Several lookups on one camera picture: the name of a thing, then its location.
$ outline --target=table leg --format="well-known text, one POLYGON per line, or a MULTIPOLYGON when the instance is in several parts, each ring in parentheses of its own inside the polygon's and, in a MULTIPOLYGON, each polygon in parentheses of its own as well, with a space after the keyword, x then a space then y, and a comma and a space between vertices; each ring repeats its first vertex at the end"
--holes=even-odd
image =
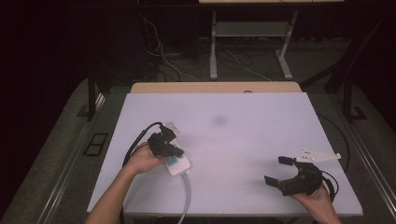
POLYGON ((212 18, 212 38, 211 38, 211 46, 210 46, 210 79, 217 80, 218 79, 218 66, 216 63, 216 11, 213 11, 212 18))
POLYGON ((297 20, 298 10, 293 11, 290 21, 286 26, 285 36, 283 40, 283 46, 280 49, 276 50, 276 57, 279 60, 280 67, 282 68, 283 75, 285 79, 292 79, 291 72, 289 70, 289 66, 286 63, 285 53, 290 42, 291 34, 293 33, 294 24, 297 20))

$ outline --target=table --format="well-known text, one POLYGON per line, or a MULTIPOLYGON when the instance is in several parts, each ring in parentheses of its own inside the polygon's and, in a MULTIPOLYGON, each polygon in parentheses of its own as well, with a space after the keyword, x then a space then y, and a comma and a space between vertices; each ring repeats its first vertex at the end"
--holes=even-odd
MULTIPOLYGON (((299 203, 266 186, 263 179, 264 175, 282 180, 297 174, 295 167, 278 164, 278 156, 296 157, 303 147, 332 152, 309 99, 297 87, 293 82, 136 83, 125 99, 88 211, 113 180, 140 132, 152 122, 173 121, 181 130, 177 141, 191 161, 187 216, 306 215, 299 203)), ((146 139, 152 132, 158 131, 149 131, 146 139)), ((340 184, 334 201, 337 213, 361 215, 361 205, 339 162, 317 166, 340 184)), ((158 166, 135 178, 124 213, 180 216, 184 202, 181 177, 170 176, 164 166, 158 166)))
MULTIPOLYGON (((325 3, 344 2, 344 0, 200 0, 200 4, 242 4, 242 3, 325 3)), ((210 79, 218 79, 218 68, 216 61, 216 37, 217 36, 282 36, 283 44, 276 50, 280 68, 285 79, 292 79, 291 71, 285 59, 286 49, 289 45, 294 24, 297 20, 298 10, 291 13, 288 21, 217 21, 216 11, 212 15, 212 35, 210 50, 210 79)))

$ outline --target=cable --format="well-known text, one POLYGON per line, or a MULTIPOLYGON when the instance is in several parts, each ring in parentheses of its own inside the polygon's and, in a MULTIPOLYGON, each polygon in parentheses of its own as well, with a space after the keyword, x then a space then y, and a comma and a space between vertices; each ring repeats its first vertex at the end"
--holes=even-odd
POLYGON ((334 176, 332 176, 331 174, 327 173, 326 171, 321 171, 323 174, 329 175, 335 182, 335 185, 337 186, 337 190, 334 193, 334 197, 335 195, 337 195, 338 190, 340 189, 340 186, 338 185, 338 181, 334 178, 334 176))
POLYGON ((209 56, 210 55, 207 54, 207 56, 205 57, 205 61, 204 61, 204 63, 202 65, 200 65, 200 66, 198 66, 196 68, 190 68, 190 69, 184 68, 184 67, 182 67, 182 66, 180 66, 180 65, 178 65, 176 63, 169 62, 169 60, 175 60, 175 59, 169 59, 168 58, 167 60, 168 60, 169 63, 173 64, 174 66, 177 66, 178 68, 180 68, 180 70, 183 70, 184 72, 193 72, 193 71, 198 71, 198 70, 203 69, 205 67, 205 65, 207 64, 207 61, 209 60, 209 56))
POLYGON ((241 64, 241 66, 242 66, 243 68, 245 68, 245 70, 247 70, 247 71, 249 71, 250 73, 253 73, 253 74, 255 74, 255 75, 259 76, 259 77, 263 77, 263 78, 267 79, 268 81, 272 81, 272 80, 269 79, 268 77, 265 77, 265 76, 263 76, 263 75, 260 75, 260 74, 258 74, 258 73, 256 73, 256 72, 253 72, 253 71, 251 71, 250 69, 246 68, 241 62, 239 62, 239 60, 238 60, 230 51, 228 51, 228 50, 225 50, 225 51, 226 51, 227 53, 231 54, 231 56, 233 56, 233 57, 236 59, 236 61, 237 61, 239 64, 241 64))
POLYGON ((190 181, 189 181, 189 177, 188 177, 189 173, 190 173, 190 171, 187 171, 187 172, 181 174, 181 176, 183 177, 183 180, 184 180, 184 184, 186 185, 186 204, 184 205, 183 215, 181 216, 181 218, 177 224, 180 224, 183 221, 184 216, 186 216, 187 210, 189 209, 190 202, 191 202, 191 189, 190 189, 190 181))
POLYGON ((144 145, 142 145, 142 146, 140 146, 140 147, 136 147, 136 148, 134 149, 134 151, 132 152, 131 157, 133 156, 134 152, 136 152, 137 150, 139 150, 139 149, 142 148, 142 147, 147 146, 148 144, 149 144, 149 143, 146 143, 146 144, 144 144, 144 145))
POLYGON ((241 60, 237 60, 237 61, 235 61, 235 59, 234 59, 234 57, 233 58, 231 58, 231 59, 228 59, 227 57, 224 57, 224 56, 222 56, 221 54, 217 54, 220 58, 223 58, 224 60, 226 60, 226 61, 228 61, 229 63, 235 63, 235 64, 237 64, 237 65, 240 65, 240 64, 242 64, 242 65, 244 65, 244 66, 251 66, 251 65, 253 65, 253 59, 248 55, 248 54, 246 54, 246 53, 244 53, 244 54, 239 54, 239 55, 243 55, 243 56, 245 56, 245 57, 247 57, 248 58, 248 60, 249 60, 249 62, 248 63, 243 63, 241 60))
POLYGON ((129 150, 127 151, 127 153, 125 154, 125 158, 124 161, 122 163, 122 166, 124 166, 128 160, 132 157, 132 155, 134 154, 134 152, 136 151, 136 146, 137 144, 140 142, 140 140, 142 140, 143 136, 145 136, 145 134, 147 133, 147 131, 155 126, 155 125, 163 125, 161 122, 155 122, 150 124, 145 130, 142 131, 142 133, 139 134, 139 136, 137 136, 137 138, 134 140, 134 142, 132 143, 131 147, 129 148, 129 150))
MULTIPOLYGON (((168 81, 167 78, 166 78, 166 74, 163 71, 158 70, 158 73, 163 75, 163 78, 165 79, 165 82, 168 81)), ((155 81, 158 82, 158 76, 155 76, 155 81)))
POLYGON ((154 28, 154 34, 155 34, 155 36, 156 36, 156 38, 157 38, 157 41, 158 41, 158 46, 157 46, 157 48, 156 48, 155 50, 159 49, 159 48, 160 48, 160 45, 161 45, 161 41, 160 41, 160 38, 158 37, 157 27, 156 27, 154 24, 152 24, 148 19, 146 19, 140 12, 137 12, 137 14, 138 14, 145 22, 147 22, 148 24, 150 24, 150 25, 154 28))
POLYGON ((326 119, 328 122, 330 122, 330 124, 338 130, 338 132, 343 136, 343 139, 346 143, 346 166, 344 167, 344 173, 347 172, 348 168, 349 168, 349 163, 350 163, 350 147, 349 147, 349 143, 347 142, 347 137, 344 135, 344 133, 341 131, 341 129, 335 125, 335 123, 333 123, 331 120, 329 120, 328 118, 324 117, 323 115, 317 114, 318 117, 326 119))
POLYGON ((188 76, 187 74, 185 74, 185 73, 183 73, 183 72, 177 70, 171 63, 169 63, 169 62, 166 60, 165 56, 163 55, 163 44, 162 44, 161 42, 160 42, 160 52, 161 52, 161 55, 163 56, 163 59, 165 60, 165 62, 168 63, 169 66, 171 66, 173 69, 175 69, 175 71, 177 71, 177 72, 178 72, 179 74, 181 74, 182 76, 192 78, 192 79, 194 79, 195 81, 199 82, 199 80, 198 80, 196 77, 188 76))
POLYGON ((163 77, 165 78, 165 82, 167 81, 167 77, 169 77, 170 79, 174 80, 175 82, 180 82, 181 81, 179 74, 177 74, 178 75, 178 79, 175 79, 175 78, 171 77, 169 74, 166 74, 165 71, 162 71, 160 69, 157 69, 157 71, 158 71, 158 73, 163 75, 163 77))

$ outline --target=white tabletop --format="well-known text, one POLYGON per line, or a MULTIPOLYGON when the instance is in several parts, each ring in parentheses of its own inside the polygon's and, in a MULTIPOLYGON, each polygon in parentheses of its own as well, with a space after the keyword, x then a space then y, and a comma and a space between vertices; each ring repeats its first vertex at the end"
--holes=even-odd
MULTIPOLYGON (((119 171, 123 157, 151 123, 172 121, 191 161, 188 216, 281 217, 306 214, 293 199, 264 184, 264 176, 293 178, 297 169, 277 163, 302 148, 333 153, 305 93, 130 93, 99 174, 88 211, 119 171)), ((142 141, 152 133, 152 128, 142 141)), ((338 161, 316 164, 340 185, 334 207, 340 216, 362 215, 361 205, 338 161)), ((186 190, 182 178, 158 166, 134 180, 124 202, 132 215, 178 216, 186 190)))

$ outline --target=hand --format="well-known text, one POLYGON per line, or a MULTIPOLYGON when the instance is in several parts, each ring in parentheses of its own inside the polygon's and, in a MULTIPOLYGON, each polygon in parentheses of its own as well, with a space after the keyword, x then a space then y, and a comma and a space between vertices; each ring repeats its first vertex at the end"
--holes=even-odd
POLYGON ((326 187, 322 184, 317 191, 311 195, 295 194, 291 198, 299 201, 311 215, 311 217, 319 223, 341 223, 341 220, 335 213, 332 206, 332 200, 326 187))
POLYGON ((133 174, 145 173, 159 164, 169 161, 169 158, 157 158, 152 155, 148 143, 142 143, 136 147, 132 157, 125 164, 124 168, 133 172, 133 174))

